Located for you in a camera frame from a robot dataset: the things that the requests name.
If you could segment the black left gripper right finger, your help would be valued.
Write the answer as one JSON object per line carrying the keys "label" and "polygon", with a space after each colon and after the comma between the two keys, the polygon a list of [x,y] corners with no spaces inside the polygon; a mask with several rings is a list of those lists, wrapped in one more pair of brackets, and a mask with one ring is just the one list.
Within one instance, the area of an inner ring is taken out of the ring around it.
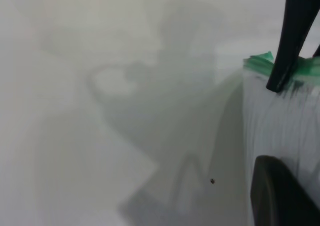
{"label": "black left gripper right finger", "polygon": [[298,58],[320,10],[320,0],[286,0],[279,47],[266,88],[279,93],[298,66]]}

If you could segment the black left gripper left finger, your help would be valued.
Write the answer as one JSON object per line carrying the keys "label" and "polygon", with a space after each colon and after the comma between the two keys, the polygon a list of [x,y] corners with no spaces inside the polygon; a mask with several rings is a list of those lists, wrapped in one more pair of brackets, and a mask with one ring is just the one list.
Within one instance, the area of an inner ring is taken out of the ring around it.
{"label": "black left gripper left finger", "polygon": [[288,167],[276,157],[256,158],[250,200],[254,225],[320,224],[320,210]]}

